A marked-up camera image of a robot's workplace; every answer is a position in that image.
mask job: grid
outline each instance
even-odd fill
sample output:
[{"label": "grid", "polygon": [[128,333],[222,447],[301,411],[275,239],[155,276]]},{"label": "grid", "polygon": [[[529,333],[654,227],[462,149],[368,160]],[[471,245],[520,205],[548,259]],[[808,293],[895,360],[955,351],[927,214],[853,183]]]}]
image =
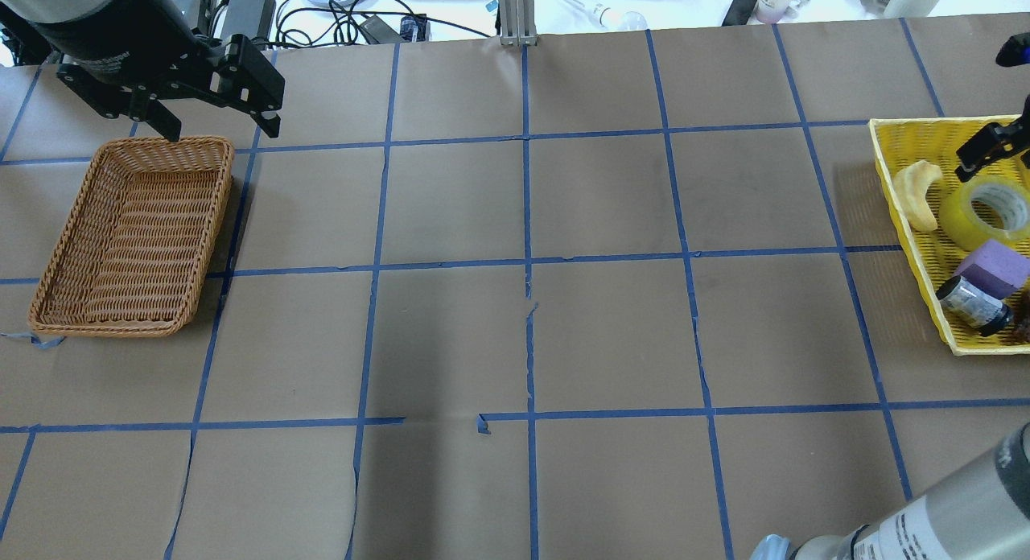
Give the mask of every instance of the grid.
[{"label": "grid", "polygon": [[[926,84],[928,94],[932,99],[933,106],[938,116],[945,116],[941,102],[934,90],[930,74],[924,65],[920,50],[913,39],[908,24],[900,21],[907,46],[913,58],[919,66],[920,73]],[[287,145],[271,146],[262,148],[259,145],[261,132],[255,128],[251,145],[247,149],[238,149],[239,157],[246,157],[246,175],[243,179],[242,195],[240,197],[241,207],[238,209],[236,219],[233,221],[233,233],[229,247],[229,259],[221,271],[213,271],[209,278],[220,278],[221,289],[219,293],[217,308],[214,314],[213,326],[210,332],[210,340],[206,351],[200,387],[197,392],[196,407],[192,421],[187,422],[162,422],[162,423],[130,423],[110,425],[19,425],[19,427],[0,427],[0,434],[25,435],[25,448],[21,457],[18,470],[14,476],[9,495],[6,499],[2,519],[0,519],[0,538],[3,537],[12,507],[15,503],[19,487],[26,467],[30,464],[33,445],[40,434],[45,433],[84,433],[97,431],[161,431],[180,430],[191,431],[191,455],[193,460],[193,450],[196,444],[197,434],[200,430],[209,429],[271,429],[271,428],[302,428],[302,427],[352,427],[355,430],[355,443],[353,450],[353,469],[355,482],[360,485],[362,455],[365,442],[365,431],[369,425],[402,425],[405,422],[405,414],[398,414],[397,417],[369,417],[368,416],[368,394],[372,366],[372,352],[374,327],[376,321],[376,307],[379,287],[379,277],[381,273],[389,271],[416,271],[430,270],[430,268],[453,268],[453,267],[522,267],[525,273],[525,296],[533,300],[533,278],[534,268],[541,266],[552,266],[552,264],[585,264],[585,262],[619,262],[619,260],[641,260],[641,259],[681,259],[683,264],[684,283],[683,288],[687,293],[691,314],[691,328],[693,330],[694,350],[697,355],[697,377],[701,385],[701,397],[703,407],[686,407],[686,409],[637,409],[637,410],[588,410],[588,411],[538,411],[536,405],[536,377],[535,377],[535,317],[536,307],[529,311],[525,318],[525,350],[526,350],[526,391],[527,401],[524,412],[506,413],[483,413],[479,416],[477,424],[480,433],[489,433],[491,422],[525,422],[527,428],[528,444],[526,446],[526,458],[528,469],[528,517],[529,517],[529,552],[530,557],[536,560],[541,556],[540,542],[540,517],[538,512],[538,421],[546,420],[580,420],[581,418],[703,418],[706,420],[710,456],[714,472],[714,483],[716,490],[716,500],[718,503],[719,521],[722,529],[722,540],[726,558],[740,557],[747,554],[747,551],[734,550],[731,538],[730,515],[727,509],[727,498],[723,479],[723,462],[720,454],[720,443],[717,433],[716,421],[720,416],[732,415],[776,415],[776,414],[813,414],[813,413],[850,413],[850,412],[878,412],[882,414],[887,435],[897,467],[897,475],[901,490],[905,499],[913,497],[913,488],[909,484],[908,475],[905,467],[904,457],[898,442],[895,430],[893,414],[896,412],[911,410],[942,410],[958,409],[958,407],[1027,407],[1030,406],[1030,397],[1019,398],[985,398],[985,399],[924,399],[923,401],[890,401],[884,387],[880,374],[878,359],[873,350],[872,341],[869,336],[869,328],[866,324],[866,317],[863,311],[862,302],[858,289],[855,285],[855,278],[852,273],[850,255],[855,252],[894,252],[899,251],[898,245],[846,245],[842,237],[837,215],[831,200],[825,176],[823,174],[819,156],[816,152],[816,145],[813,141],[812,132],[818,128],[834,127],[856,127],[864,125],[861,119],[835,119],[835,120],[809,120],[805,115],[805,108],[802,105],[801,95],[798,85],[795,83],[794,74],[787,49],[784,47],[784,39],[780,29],[772,26],[778,54],[786,72],[788,84],[799,119],[796,122],[782,124],[743,124],[743,125],[722,125],[722,127],[670,127],[668,112],[666,108],[665,96],[662,87],[662,72],[654,38],[651,31],[645,33],[648,55],[651,62],[652,75],[654,79],[654,90],[658,101],[658,108],[661,116],[661,127],[651,129],[634,129],[633,131],[583,131],[583,132],[554,132],[554,134],[530,134],[530,91],[529,91],[529,57],[526,49],[521,51],[521,95],[522,95],[522,132],[519,135],[507,136],[482,136],[482,138],[431,138],[418,139],[418,141],[394,141],[392,139],[394,102],[397,98],[398,66],[401,58],[401,47],[396,44],[392,50],[392,65],[389,84],[389,102],[386,116],[385,136],[382,142],[352,142],[352,143],[328,143],[328,145]],[[29,86],[28,94],[22,102],[21,109],[14,119],[14,125],[7,135],[3,148],[0,149],[0,165],[29,165],[29,164],[67,164],[67,162],[88,162],[89,156],[58,157],[58,160],[22,160],[7,161],[5,155],[14,138],[15,130],[22,116],[24,115],[29,99],[36,87],[40,76],[37,70]],[[130,135],[136,134],[136,125],[133,125]],[[697,251],[691,249],[689,237],[684,223],[683,205],[681,205],[680,190],[678,188],[677,163],[674,156],[673,135],[692,134],[693,132],[707,131],[762,131],[763,129],[794,129],[801,131],[804,136],[806,148],[810,153],[812,165],[816,174],[821,198],[826,211],[828,221],[833,234],[833,245],[827,247],[806,247],[806,248],[783,248],[783,249],[708,249],[708,251]],[[624,254],[624,255],[587,255],[587,256],[534,256],[533,252],[533,212],[530,212],[530,184],[533,182],[533,171],[530,168],[531,142],[542,141],[542,139],[556,138],[621,138],[621,136],[638,135],[661,135],[665,161],[668,169],[670,190],[673,197],[673,205],[676,216],[676,227],[680,241],[679,251],[674,252],[645,252],[645,254]],[[522,198],[523,198],[523,245],[524,256],[522,258],[505,259],[457,259],[441,260],[441,262],[416,262],[416,264],[383,264],[383,227],[386,216],[386,204],[389,190],[389,168],[390,151],[394,146],[405,145],[447,145],[447,143],[488,143],[488,142],[521,142],[522,143]],[[350,267],[283,267],[283,268],[251,268],[251,270],[236,270],[236,260],[239,249],[241,231],[244,222],[245,208],[248,194],[251,190],[251,175],[254,168],[255,157],[259,153],[279,153],[279,152],[306,152],[307,150],[321,149],[353,149],[353,148],[375,148],[382,149],[384,165],[380,182],[377,226],[375,234],[375,254],[374,262],[362,266]],[[698,334],[698,303],[694,288],[693,264],[696,259],[703,258],[731,258],[731,256],[791,256],[810,254],[830,254],[839,258],[840,267],[847,282],[849,295],[854,313],[857,318],[861,339],[864,344],[866,359],[868,361],[869,374],[876,387],[877,401],[869,402],[847,402],[847,404],[825,404],[825,405],[788,405],[788,406],[739,406],[739,407],[717,407],[713,405],[711,390],[706,376],[705,354],[701,337]],[[214,357],[215,348],[218,341],[218,331],[225,310],[227,296],[232,287],[233,278],[255,277],[255,275],[304,275],[304,274],[337,274],[337,273],[369,273],[371,274],[371,296],[369,300],[368,319],[365,331],[365,348],[362,369],[360,390],[358,398],[358,414],[356,418],[310,418],[310,420],[269,420],[269,421],[201,421],[205,394],[207,391],[208,379],[211,372],[211,363]],[[0,278],[0,285],[30,285],[35,284],[37,278]],[[185,488],[182,492],[179,512],[181,515],[182,501],[185,498]],[[357,520],[357,506],[354,511]],[[346,558],[349,560],[353,553],[353,531],[351,531],[351,546],[348,547]],[[175,546],[176,533],[173,531],[171,540],[165,552],[165,558],[172,556]]]}]

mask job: blue tape line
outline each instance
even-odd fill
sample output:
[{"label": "blue tape line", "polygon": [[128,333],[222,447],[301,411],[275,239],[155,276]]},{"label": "blue tape line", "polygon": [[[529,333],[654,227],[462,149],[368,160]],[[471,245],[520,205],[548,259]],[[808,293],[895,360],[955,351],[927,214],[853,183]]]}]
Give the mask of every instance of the blue tape line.
[{"label": "blue tape line", "polygon": [[816,172],[816,181],[819,182],[819,192],[823,197],[823,205],[826,208],[826,215],[829,219],[830,227],[833,231],[833,240],[836,242],[840,267],[844,270],[845,281],[848,284],[848,292],[851,295],[852,307],[855,311],[855,318],[858,321],[859,332],[862,336],[862,344],[865,347],[865,356],[868,359],[869,372],[872,376],[872,383],[876,385],[877,397],[880,399],[881,412],[884,417],[884,425],[887,428],[887,436],[891,443],[891,451],[894,454],[894,464],[897,465],[898,479],[901,484],[901,491],[906,500],[912,499],[912,487],[908,483],[908,472],[905,468],[904,457],[901,454],[901,445],[898,442],[897,431],[894,429],[894,418],[891,416],[891,408],[887,401],[887,392],[884,389],[883,379],[880,376],[880,366],[877,362],[877,355],[872,349],[872,341],[869,339],[868,325],[865,322],[865,314],[862,311],[862,303],[858,296],[858,289],[855,288],[855,278],[851,271],[851,264],[848,259],[848,249],[845,248],[840,227],[837,223],[836,214],[833,211],[833,201],[830,198],[826,186],[826,179],[823,175],[823,168],[819,163],[819,155],[816,152],[816,145],[812,139],[812,131],[809,128],[808,119],[804,115],[804,108],[801,105],[801,97],[798,95],[797,83],[794,82],[794,73],[790,68],[790,61],[787,58],[787,49],[783,44],[783,37],[780,35],[780,28],[772,25],[772,36],[776,37],[777,49],[780,50],[780,61],[783,62],[784,72],[787,73],[787,83],[790,84],[790,92],[794,98],[794,105],[797,106],[798,116],[801,118],[802,132],[804,132],[805,145],[809,148],[809,156],[812,157],[812,167]]},{"label": "blue tape line", "polygon": [[869,125],[868,119],[831,119],[828,122],[809,122],[809,127],[867,127],[867,125]]},{"label": "blue tape line", "polygon": [[654,86],[658,95],[658,109],[661,113],[662,135],[665,141],[665,161],[668,165],[670,189],[673,192],[673,209],[676,212],[676,227],[680,234],[680,245],[683,249],[683,273],[686,281],[687,300],[690,304],[690,326],[694,337],[694,351],[697,355],[697,374],[701,385],[701,398],[705,402],[708,420],[709,450],[712,455],[712,475],[715,480],[716,501],[719,506],[719,523],[722,527],[722,542],[727,560],[733,560],[733,539],[729,526],[729,512],[726,504],[726,490],[722,478],[722,458],[719,455],[719,439],[715,427],[715,412],[712,409],[712,392],[705,374],[705,359],[697,332],[697,296],[694,292],[693,269],[690,262],[690,245],[687,241],[687,231],[683,223],[683,207],[680,204],[680,188],[676,176],[676,161],[673,155],[673,138],[668,127],[668,112],[665,105],[665,93],[661,84],[661,70],[658,65],[658,55],[654,47],[651,30],[644,31],[647,37],[648,55],[651,57],[651,70],[654,73]]},{"label": "blue tape line", "polygon": [[700,249],[690,251],[693,258],[727,258],[728,256],[788,256],[798,254],[836,254],[836,247],[808,247],[795,249]]},{"label": "blue tape line", "polygon": [[290,429],[307,427],[356,427],[357,425],[401,425],[403,417],[295,418],[294,420],[201,422],[200,429]]},{"label": "blue tape line", "polygon": [[632,135],[658,135],[660,129],[616,129],[615,131],[574,131],[554,132],[554,134],[534,134],[528,135],[533,139],[571,139],[571,138],[625,138]]},{"label": "blue tape line", "polygon": [[319,152],[323,149],[382,148],[382,142],[311,143],[311,145],[266,145],[264,148],[237,149],[247,153]]},{"label": "blue tape line", "polygon": [[57,339],[52,339],[48,341],[43,341],[39,339],[34,332],[0,332],[0,337],[5,339],[20,339],[29,341],[33,347],[39,348],[40,351],[46,351],[47,348],[55,348],[61,345],[65,340],[65,337],[57,337]]},{"label": "blue tape line", "polygon": [[5,167],[31,167],[31,165],[49,165],[49,164],[89,164],[93,157],[89,156],[73,156],[73,157],[35,157],[35,160],[29,161],[3,161],[0,164],[5,165]]},{"label": "blue tape line", "polygon": [[533,310],[525,318],[525,385],[526,385],[526,427],[528,437],[528,470],[529,470],[529,557],[540,558],[540,514],[537,482],[537,377],[536,358],[534,357],[534,314],[539,306],[534,304]]},{"label": "blue tape line", "polygon": [[479,138],[407,139],[407,141],[390,143],[392,143],[392,145],[449,145],[450,143],[519,142],[521,139],[525,139],[525,135],[485,135],[479,136]]},{"label": "blue tape line", "polygon": [[[271,62],[275,65],[276,59],[278,58],[278,50],[272,51]],[[258,148],[258,142],[261,142],[261,127],[254,127],[254,135],[250,141],[250,150]],[[232,286],[233,282],[233,271],[236,268],[236,256],[239,249],[239,240],[241,227],[243,225],[243,214],[247,208],[247,198],[249,197],[250,190],[250,178],[253,176],[254,162],[256,155],[250,153],[247,157],[247,171],[243,176],[243,188],[240,189],[240,202],[239,207],[236,208],[236,219],[233,222],[233,235],[229,240],[229,256],[226,258],[225,275],[226,277],[221,280],[221,289],[218,293],[218,306],[214,311],[213,324],[211,326],[211,337],[208,340],[207,351],[204,355],[204,369],[201,371],[200,384],[197,389],[197,402],[194,406],[194,416],[191,423],[190,429],[190,457],[186,460],[186,476],[182,483],[182,496],[179,501],[179,512],[175,518],[175,525],[172,528],[172,534],[168,538],[168,546],[165,547],[164,560],[171,560],[172,551],[175,548],[175,538],[179,531],[179,522],[182,521],[182,510],[185,504],[186,490],[190,488],[190,475],[193,470],[193,454],[194,449],[197,446],[197,432],[200,428],[200,418],[204,410],[204,399],[207,395],[207,384],[211,376],[211,363],[214,358],[214,348],[218,341],[218,328],[221,325],[221,315],[226,310],[226,301],[229,299],[229,288]]]},{"label": "blue tape line", "polygon": [[22,459],[18,462],[18,471],[14,472],[14,481],[11,482],[10,492],[7,493],[7,503],[3,506],[3,516],[0,517],[0,541],[3,541],[4,531],[7,531],[10,511],[14,507],[14,498],[18,497],[18,489],[22,485],[23,476],[25,476],[25,466],[29,464],[29,454],[32,453],[32,445],[35,443],[36,434],[29,432],[29,436],[25,441],[25,449],[22,450]]},{"label": "blue tape line", "polygon": [[375,271],[372,264],[356,264],[353,267],[295,267],[295,268],[245,268],[233,271],[234,277],[269,277],[269,275],[331,275],[334,273],[368,273]]},{"label": "blue tape line", "polygon": [[847,247],[848,252],[901,252],[901,245],[868,245],[867,247]]},{"label": "blue tape line", "polygon": [[657,410],[582,410],[575,412],[542,412],[537,418],[546,420],[566,420],[566,418],[662,418],[662,417],[706,417],[705,407],[670,407]]},{"label": "blue tape line", "polygon": [[182,512],[186,506],[186,489],[190,487],[190,471],[193,468],[193,456],[197,447],[195,434],[196,430],[192,430],[192,435],[190,437],[190,453],[186,455],[186,475],[182,482],[182,492],[179,493],[179,512],[175,516],[175,525],[172,526],[172,535],[168,537],[168,544],[165,545],[165,553],[162,556],[164,560],[172,560],[172,550],[175,549],[175,538],[179,535],[179,523],[182,521]]},{"label": "blue tape line", "polygon": [[202,429],[285,429],[308,427],[353,427],[353,425],[401,425],[403,417],[287,418],[256,421],[188,421],[161,423],[88,423],[77,425],[5,425],[0,435],[14,433],[96,433],[111,431],[190,431]]},{"label": "blue tape line", "polygon": [[798,122],[721,125],[721,127],[671,127],[670,134],[700,134],[703,131],[753,131],[753,129],[787,129],[801,127]]},{"label": "blue tape line", "polygon": [[401,262],[382,264],[382,271],[421,271],[426,268],[468,268],[468,267],[516,267],[524,264],[521,258],[495,259],[450,259],[444,262]]},{"label": "blue tape line", "polygon": [[[827,120],[827,122],[810,122],[809,127],[864,127],[868,124],[863,119],[843,119]],[[740,124],[740,125],[714,125],[714,127],[674,127],[668,128],[673,134],[695,134],[703,131],[755,131],[755,129],[783,129],[799,128],[800,122],[790,124]],[[658,135],[662,134],[661,129],[626,129],[626,131],[581,131],[581,132],[555,132],[555,134],[526,134],[522,135],[492,135],[482,136],[482,138],[431,138],[431,139],[407,139],[407,141],[390,142],[391,145],[448,145],[448,143],[490,143],[490,142],[517,142],[526,139],[577,139],[577,138],[620,138],[620,136],[632,135]],[[357,149],[357,148],[382,148],[383,142],[346,142],[346,143],[310,143],[310,145],[280,145],[265,146],[265,148],[238,148],[238,155],[251,155],[251,153],[279,153],[279,152],[317,152],[321,149]],[[0,165],[30,165],[30,164],[78,164],[78,162],[92,161],[92,156],[73,157],[37,157],[37,160],[26,161],[3,161]]]},{"label": "blue tape line", "polygon": [[822,404],[814,406],[755,406],[715,407],[720,416],[731,415],[787,415],[787,414],[838,414],[851,412],[879,412],[880,404]]},{"label": "blue tape line", "polygon": [[566,264],[566,262],[626,262],[629,259],[679,259],[681,252],[649,252],[649,254],[596,254],[582,256],[544,256],[534,258],[534,264]]},{"label": "blue tape line", "polygon": [[967,409],[968,407],[1027,407],[1030,397],[1010,397],[997,399],[932,399],[932,401],[892,401],[892,410],[951,410]]},{"label": "blue tape line", "polygon": [[390,66],[389,102],[386,104],[386,132],[383,139],[383,174],[379,182],[379,216],[376,218],[376,245],[372,270],[372,286],[369,293],[369,315],[365,325],[365,354],[362,359],[362,387],[357,398],[357,417],[360,420],[354,433],[354,516],[350,524],[350,539],[347,542],[345,559],[354,553],[354,531],[357,528],[357,486],[362,476],[362,453],[365,446],[365,416],[368,413],[369,379],[372,373],[372,337],[375,334],[376,303],[379,296],[379,266],[382,262],[383,225],[386,219],[386,190],[389,187],[389,155],[393,136],[393,110],[397,103],[397,73],[401,62],[401,44],[393,44],[393,62]]},{"label": "blue tape line", "polygon": [[904,19],[898,19],[901,24],[901,30],[904,31],[904,38],[908,42],[908,49],[912,49],[913,57],[916,58],[916,65],[919,66],[919,72],[923,75],[923,83],[926,83],[926,91],[930,93],[930,101],[933,101],[933,108],[937,111],[937,116],[945,116],[945,109],[941,108],[940,99],[937,98],[937,92],[933,90],[933,82],[930,80],[930,73],[926,70],[926,65],[923,65],[923,57],[920,57],[919,49],[916,46],[916,39],[912,37],[912,31],[908,30],[908,22]]},{"label": "blue tape line", "polygon": [[22,98],[22,106],[18,109],[13,122],[10,124],[10,131],[7,132],[7,139],[4,139],[3,148],[0,148],[0,161],[4,160],[4,156],[7,155],[7,149],[10,149],[10,142],[14,139],[14,131],[18,129],[18,125],[22,124],[22,116],[25,116],[25,109],[29,106],[29,98],[32,98],[32,92],[36,90],[36,83],[39,82],[39,75],[42,70],[43,66],[41,65],[36,68],[36,73],[32,76],[32,82],[29,83],[29,90],[25,91],[25,98]]},{"label": "blue tape line", "polygon": [[[533,216],[529,165],[529,47],[522,45],[522,223],[525,255],[525,296],[533,300]],[[540,514],[537,489],[537,381],[534,358],[534,314],[539,304],[525,318],[525,385],[526,385],[526,467],[529,475],[529,558],[540,559]]]}]

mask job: brown wicker basket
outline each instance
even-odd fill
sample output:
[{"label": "brown wicker basket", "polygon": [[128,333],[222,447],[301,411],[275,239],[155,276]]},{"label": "brown wicker basket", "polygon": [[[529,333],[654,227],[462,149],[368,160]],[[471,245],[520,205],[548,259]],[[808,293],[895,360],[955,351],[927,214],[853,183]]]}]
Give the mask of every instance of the brown wicker basket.
[{"label": "brown wicker basket", "polygon": [[40,334],[165,337],[197,313],[232,188],[216,136],[97,149],[29,308]]}]

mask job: table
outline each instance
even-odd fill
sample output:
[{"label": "table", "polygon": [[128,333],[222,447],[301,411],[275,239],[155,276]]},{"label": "table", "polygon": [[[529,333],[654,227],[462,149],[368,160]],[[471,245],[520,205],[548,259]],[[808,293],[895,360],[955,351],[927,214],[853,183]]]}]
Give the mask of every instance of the table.
[{"label": "table", "polygon": [[[201,310],[0,340],[0,559],[746,558],[876,520],[1030,377],[937,339],[865,120],[1016,112],[1028,24],[281,50],[276,139],[170,103],[237,148]],[[93,150],[146,134],[54,70],[0,70],[3,329]]]}]

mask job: toy banana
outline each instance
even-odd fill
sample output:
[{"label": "toy banana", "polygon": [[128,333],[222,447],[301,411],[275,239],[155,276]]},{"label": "toy banana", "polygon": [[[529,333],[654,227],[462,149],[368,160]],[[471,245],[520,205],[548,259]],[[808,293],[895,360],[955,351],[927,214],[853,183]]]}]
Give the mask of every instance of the toy banana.
[{"label": "toy banana", "polygon": [[894,176],[894,190],[898,195],[901,212],[908,218],[908,223],[920,233],[932,233],[937,230],[937,218],[934,218],[930,204],[926,201],[926,190],[931,183],[943,177],[940,167],[928,161],[918,161],[902,169]]}]

